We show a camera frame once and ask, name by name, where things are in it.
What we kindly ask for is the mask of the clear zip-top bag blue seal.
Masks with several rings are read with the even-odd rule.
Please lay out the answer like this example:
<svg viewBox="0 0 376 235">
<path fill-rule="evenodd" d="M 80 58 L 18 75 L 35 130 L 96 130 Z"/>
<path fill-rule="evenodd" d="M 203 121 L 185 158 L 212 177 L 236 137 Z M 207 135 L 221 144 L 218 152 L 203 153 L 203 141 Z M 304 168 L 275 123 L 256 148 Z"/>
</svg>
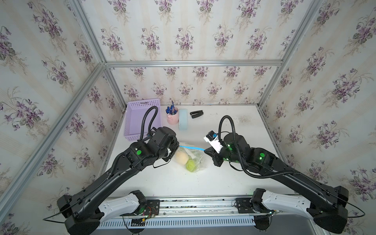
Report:
<svg viewBox="0 0 376 235">
<path fill-rule="evenodd" d="M 200 148 L 200 147 L 197 147 L 197 146 L 193 146 L 193 145 L 189 145 L 189 144 L 186 144 L 186 143 L 181 143 L 178 150 L 176 151 L 176 153 L 178 151 L 184 151 L 186 152 L 190 159 L 196 159 L 198 162 L 199 162 L 199 168 L 196 172 L 192 172 L 192 173 L 197 173 L 199 171 L 204 171 L 208 168 L 208 163 L 207 163 L 207 155 L 204 153 L 204 149 L 203 148 Z"/>
</svg>

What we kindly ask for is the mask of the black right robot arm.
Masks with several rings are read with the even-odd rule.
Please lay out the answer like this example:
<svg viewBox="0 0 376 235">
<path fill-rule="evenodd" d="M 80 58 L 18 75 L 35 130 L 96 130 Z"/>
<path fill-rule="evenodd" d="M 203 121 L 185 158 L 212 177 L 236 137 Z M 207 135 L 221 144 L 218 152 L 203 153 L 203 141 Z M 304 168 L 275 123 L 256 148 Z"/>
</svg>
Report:
<svg viewBox="0 0 376 235">
<path fill-rule="evenodd" d="M 346 208 L 349 205 L 349 191 L 342 187 L 322 184 L 285 164 L 275 154 L 260 147 L 251 147 L 242 135 L 236 133 L 235 124 L 229 115 L 219 122 L 218 131 L 210 131 L 204 140 L 211 146 L 205 154 L 213 164 L 220 167 L 224 162 L 239 163 L 239 172 L 254 179 L 273 179 L 297 195 L 278 194 L 257 188 L 248 201 L 236 201 L 239 212 L 245 209 L 256 213 L 254 225 L 259 231 L 266 231 L 272 217 L 278 211 L 288 212 L 312 220 L 320 228 L 341 234 L 347 223 L 365 216 L 357 208 L 352 216 Z"/>
</svg>

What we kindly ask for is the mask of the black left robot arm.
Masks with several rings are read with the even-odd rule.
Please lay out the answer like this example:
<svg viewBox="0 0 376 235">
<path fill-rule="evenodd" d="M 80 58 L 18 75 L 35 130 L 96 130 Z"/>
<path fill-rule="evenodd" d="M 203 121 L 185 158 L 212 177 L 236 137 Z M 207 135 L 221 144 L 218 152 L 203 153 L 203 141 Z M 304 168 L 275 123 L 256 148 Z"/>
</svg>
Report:
<svg viewBox="0 0 376 235">
<path fill-rule="evenodd" d="M 112 166 L 92 184 L 74 195 L 63 195 L 57 200 L 68 233 L 89 235 L 105 221 L 123 214 L 136 215 L 147 203 L 141 191 L 113 200 L 109 196 L 157 160 L 168 163 L 178 148 L 179 142 L 172 129 L 149 125 L 147 137 L 140 135 L 139 140 L 120 153 Z"/>
</svg>

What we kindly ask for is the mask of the green pear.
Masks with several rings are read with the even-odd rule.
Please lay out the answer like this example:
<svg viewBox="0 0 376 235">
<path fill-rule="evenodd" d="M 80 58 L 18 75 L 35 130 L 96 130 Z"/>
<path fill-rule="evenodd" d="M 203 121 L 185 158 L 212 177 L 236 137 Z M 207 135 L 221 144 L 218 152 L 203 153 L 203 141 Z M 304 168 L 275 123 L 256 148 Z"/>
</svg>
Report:
<svg viewBox="0 0 376 235">
<path fill-rule="evenodd" d="M 189 172 L 196 172 L 199 168 L 199 162 L 196 159 L 189 159 L 185 167 Z"/>
</svg>

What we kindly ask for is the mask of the light blue flat case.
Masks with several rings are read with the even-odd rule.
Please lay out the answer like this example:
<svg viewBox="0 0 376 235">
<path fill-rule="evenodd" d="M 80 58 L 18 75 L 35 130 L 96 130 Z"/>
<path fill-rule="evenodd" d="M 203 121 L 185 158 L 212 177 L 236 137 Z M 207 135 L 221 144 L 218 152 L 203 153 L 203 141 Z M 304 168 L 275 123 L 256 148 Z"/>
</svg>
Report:
<svg viewBox="0 0 376 235">
<path fill-rule="evenodd" d="M 179 110 L 179 129 L 187 130 L 188 129 L 188 111 L 187 109 Z"/>
</svg>

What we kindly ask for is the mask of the pink pen cup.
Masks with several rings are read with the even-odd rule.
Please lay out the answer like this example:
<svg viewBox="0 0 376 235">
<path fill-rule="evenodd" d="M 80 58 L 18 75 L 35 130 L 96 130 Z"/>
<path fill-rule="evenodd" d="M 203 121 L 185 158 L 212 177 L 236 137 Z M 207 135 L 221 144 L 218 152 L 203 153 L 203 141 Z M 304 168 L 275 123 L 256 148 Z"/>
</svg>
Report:
<svg viewBox="0 0 376 235">
<path fill-rule="evenodd" d="M 177 125 L 179 123 L 179 113 L 167 114 L 167 123 L 170 125 Z"/>
</svg>

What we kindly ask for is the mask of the blue pens bundle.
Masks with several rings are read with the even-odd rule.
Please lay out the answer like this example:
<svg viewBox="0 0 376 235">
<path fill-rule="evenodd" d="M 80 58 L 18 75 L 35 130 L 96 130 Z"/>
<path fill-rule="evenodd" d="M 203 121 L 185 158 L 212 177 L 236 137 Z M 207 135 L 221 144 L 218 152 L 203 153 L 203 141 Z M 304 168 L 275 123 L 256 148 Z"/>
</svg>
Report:
<svg viewBox="0 0 376 235">
<path fill-rule="evenodd" d="M 170 116 L 176 115 L 178 113 L 178 108 L 175 107 L 174 101 L 171 101 L 171 105 L 166 108 L 165 112 Z"/>
</svg>

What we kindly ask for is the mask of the black stapler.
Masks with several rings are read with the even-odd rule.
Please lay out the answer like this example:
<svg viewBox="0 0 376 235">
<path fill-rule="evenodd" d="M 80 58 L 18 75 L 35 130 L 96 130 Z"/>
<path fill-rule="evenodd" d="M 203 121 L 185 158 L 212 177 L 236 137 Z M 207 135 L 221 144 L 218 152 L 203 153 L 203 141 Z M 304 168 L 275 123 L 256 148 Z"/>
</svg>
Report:
<svg viewBox="0 0 376 235">
<path fill-rule="evenodd" d="M 203 114 L 204 114 L 203 110 L 190 112 L 190 116 L 191 116 L 192 119 L 198 118 L 198 117 L 202 116 Z"/>
</svg>

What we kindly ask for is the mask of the purple plastic basket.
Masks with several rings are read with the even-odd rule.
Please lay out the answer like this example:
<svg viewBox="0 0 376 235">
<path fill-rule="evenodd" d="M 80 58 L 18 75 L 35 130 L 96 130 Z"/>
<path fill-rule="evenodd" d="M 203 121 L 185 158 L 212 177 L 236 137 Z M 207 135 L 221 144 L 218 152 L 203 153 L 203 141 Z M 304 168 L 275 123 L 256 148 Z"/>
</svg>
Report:
<svg viewBox="0 0 376 235">
<path fill-rule="evenodd" d="M 135 142 L 140 138 L 143 117 L 147 110 L 152 106 L 158 108 L 158 114 L 152 122 L 152 127 L 159 128 L 162 126 L 160 99 L 146 99 L 128 102 L 123 120 L 123 135 L 128 141 Z"/>
</svg>

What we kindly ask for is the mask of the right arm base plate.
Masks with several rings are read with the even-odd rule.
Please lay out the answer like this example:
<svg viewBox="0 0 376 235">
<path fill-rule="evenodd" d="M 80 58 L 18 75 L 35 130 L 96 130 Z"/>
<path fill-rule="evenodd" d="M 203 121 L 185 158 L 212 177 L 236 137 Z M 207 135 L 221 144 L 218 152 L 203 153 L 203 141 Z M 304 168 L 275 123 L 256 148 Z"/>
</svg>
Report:
<svg viewBox="0 0 376 235">
<path fill-rule="evenodd" d="M 251 197 L 236 198 L 234 207 L 238 210 L 239 214 L 242 213 L 265 213 L 265 215 L 271 216 L 276 211 L 268 209 L 263 205 L 262 200 L 259 198 L 253 199 Z"/>
</svg>

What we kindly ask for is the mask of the aluminium mounting rail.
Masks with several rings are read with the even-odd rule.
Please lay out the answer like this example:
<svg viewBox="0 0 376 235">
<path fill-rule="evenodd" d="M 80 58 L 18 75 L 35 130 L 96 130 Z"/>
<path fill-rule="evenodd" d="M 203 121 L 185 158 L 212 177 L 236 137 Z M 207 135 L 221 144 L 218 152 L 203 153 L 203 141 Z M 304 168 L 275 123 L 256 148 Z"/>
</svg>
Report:
<svg viewBox="0 0 376 235">
<path fill-rule="evenodd" d="M 137 233 L 146 228 L 255 226 L 256 213 L 239 214 L 234 207 L 235 199 L 234 197 L 161 198 L 159 215 L 155 217 L 120 215 L 101 223 L 99 227 L 126 228 Z"/>
</svg>

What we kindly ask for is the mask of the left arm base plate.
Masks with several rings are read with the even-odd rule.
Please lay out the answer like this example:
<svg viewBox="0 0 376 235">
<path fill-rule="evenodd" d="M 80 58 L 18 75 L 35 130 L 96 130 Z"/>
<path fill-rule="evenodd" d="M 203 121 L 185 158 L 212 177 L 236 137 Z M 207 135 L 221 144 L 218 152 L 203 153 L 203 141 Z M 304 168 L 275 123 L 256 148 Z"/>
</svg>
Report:
<svg viewBox="0 0 376 235">
<path fill-rule="evenodd" d="M 123 213 L 121 216 L 143 216 L 152 218 L 159 215 L 160 200 L 158 199 L 148 199 L 146 203 L 141 204 L 135 212 Z"/>
</svg>

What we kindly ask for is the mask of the aluminium frame bars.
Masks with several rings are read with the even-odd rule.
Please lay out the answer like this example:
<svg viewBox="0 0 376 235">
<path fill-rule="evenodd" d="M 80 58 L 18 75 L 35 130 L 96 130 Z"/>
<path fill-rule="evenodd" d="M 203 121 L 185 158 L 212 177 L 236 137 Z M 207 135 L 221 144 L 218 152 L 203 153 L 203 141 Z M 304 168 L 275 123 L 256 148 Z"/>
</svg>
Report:
<svg viewBox="0 0 376 235">
<path fill-rule="evenodd" d="M 7 186 L 5 191 L 1 195 L 1 219 L 7 215 L 9 211 L 16 205 L 21 194 L 24 192 L 25 187 L 29 184 L 32 174 L 36 171 L 36 167 L 42 162 L 47 155 L 47 149 L 54 145 L 63 130 L 71 121 L 79 109 L 82 102 L 85 100 L 86 95 L 93 88 L 94 84 L 101 77 L 105 75 L 108 79 L 108 84 L 111 88 L 115 99 L 119 103 L 122 109 L 126 108 L 125 100 L 120 95 L 120 90 L 116 84 L 115 77 L 112 74 L 112 68 L 132 68 L 132 67 L 225 67 L 232 65 L 239 66 L 274 66 L 278 70 L 281 70 L 282 66 L 287 64 L 288 59 L 292 56 L 292 53 L 298 47 L 298 42 L 302 39 L 304 31 L 308 28 L 308 24 L 311 23 L 313 15 L 317 12 L 317 8 L 321 4 L 321 1 L 310 1 L 307 10 L 304 12 L 304 16 L 300 20 L 296 34 L 293 36 L 292 41 L 287 46 L 286 52 L 281 59 L 247 59 L 247 60 L 225 60 L 225 59 L 204 59 L 204 60 L 132 60 L 132 61 L 110 61 L 107 60 L 105 54 L 100 48 L 99 41 L 96 39 L 93 25 L 87 15 L 84 5 L 81 1 L 66 1 L 61 5 L 58 1 L 53 1 L 55 4 L 54 11 L 59 13 L 56 17 L 56 21 L 65 17 L 62 9 L 68 9 L 72 13 L 73 20 L 80 26 L 82 35 L 84 36 L 85 45 L 88 45 L 89 51 L 93 56 L 93 61 L 96 62 L 82 81 L 83 83 L 78 87 L 78 90 L 73 94 L 69 103 L 62 108 L 53 94 L 49 92 L 43 85 L 38 83 L 33 73 L 28 72 L 28 67 L 24 69 L 19 65 L 15 65 L 14 69 L 20 70 L 21 74 L 26 78 L 26 82 L 29 83 L 29 87 L 35 90 L 40 97 L 42 97 L 49 105 L 55 108 L 56 112 L 60 115 L 55 119 L 53 125 L 47 129 L 43 135 L 43 139 L 38 145 L 32 149 L 27 155 L 27 158 L 23 160 L 21 168 L 16 172 L 16 175 L 12 178 L 12 181 Z"/>
</svg>

